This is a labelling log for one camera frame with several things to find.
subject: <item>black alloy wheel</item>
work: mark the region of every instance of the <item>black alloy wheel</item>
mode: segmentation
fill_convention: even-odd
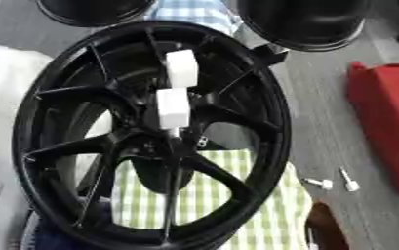
[[[198,86],[188,90],[190,126],[179,137],[170,137],[157,126],[155,93],[167,88],[165,54],[181,49],[195,52],[200,76]],[[106,111],[112,117],[111,130],[86,138]],[[207,128],[220,122],[258,138],[246,180],[197,152]],[[13,157],[34,209],[79,240],[101,249],[203,250],[217,249],[261,207],[284,171],[290,141],[285,97],[254,53],[207,27],[143,21],[100,31],[47,66],[20,106]],[[87,153],[100,157],[89,188],[78,195],[66,183],[63,170],[73,168],[76,155]],[[135,168],[146,187],[166,195],[162,228],[122,227],[104,216],[100,198],[109,196],[116,167],[125,160],[158,166]],[[177,225],[178,192],[188,185],[192,172],[224,184],[231,197],[210,215]],[[161,186],[152,187],[148,176],[160,177]]]

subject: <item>white plastic cap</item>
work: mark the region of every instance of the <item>white plastic cap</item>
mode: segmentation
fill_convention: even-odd
[[[323,180],[322,181],[322,189],[324,189],[324,190],[333,189],[333,181],[331,181],[331,180]]]
[[[190,103],[187,89],[162,89],[156,92],[161,129],[188,127]]]
[[[357,191],[358,189],[360,189],[360,185],[357,182],[352,181],[346,184],[346,189],[348,191]]]
[[[192,50],[167,53],[166,60],[167,74],[172,88],[197,86],[199,64]]]

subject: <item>red toolbox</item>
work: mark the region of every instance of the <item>red toolbox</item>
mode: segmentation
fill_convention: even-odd
[[[399,188],[399,64],[372,69],[352,64],[346,91],[371,146]]]

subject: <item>black wheel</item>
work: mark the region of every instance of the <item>black wheel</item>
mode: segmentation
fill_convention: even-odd
[[[166,87],[165,53],[179,49],[195,52],[200,76],[198,86],[188,91],[190,126],[172,138],[156,125],[155,92]],[[85,137],[106,111],[112,117],[110,131]],[[221,122],[258,138],[246,180],[197,153],[198,140]],[[146,21],[103,30],[53,60],[20,106],[13,152],[33,207],[77,239],[103,249],[216,249],[274,190],[288,160],[290,128],[276,79],[243,45],[203,26]],[[99,157],[89,188],[79,197],[64,172],[85,153]],[[126,159],[158,163],[158,171],[146,171],[161,177],[166,194],[162,228],[122,227],[103,215],[100,198],[109,195],[116,167]],[[226,185],[231,197],[210,215],[176,225],[178,192],[191,172]],[[146,177],[140,179],[148,186]]]
[[[37,0],[40,10],[54,21],[95,27],[132,20],[144,13],[154,0]]]

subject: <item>white cloth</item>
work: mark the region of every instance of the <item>white cloth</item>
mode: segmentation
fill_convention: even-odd
[[[52,59],[32,51],[0,46],[0,161],[12,164],[14,119],[24,94]]]

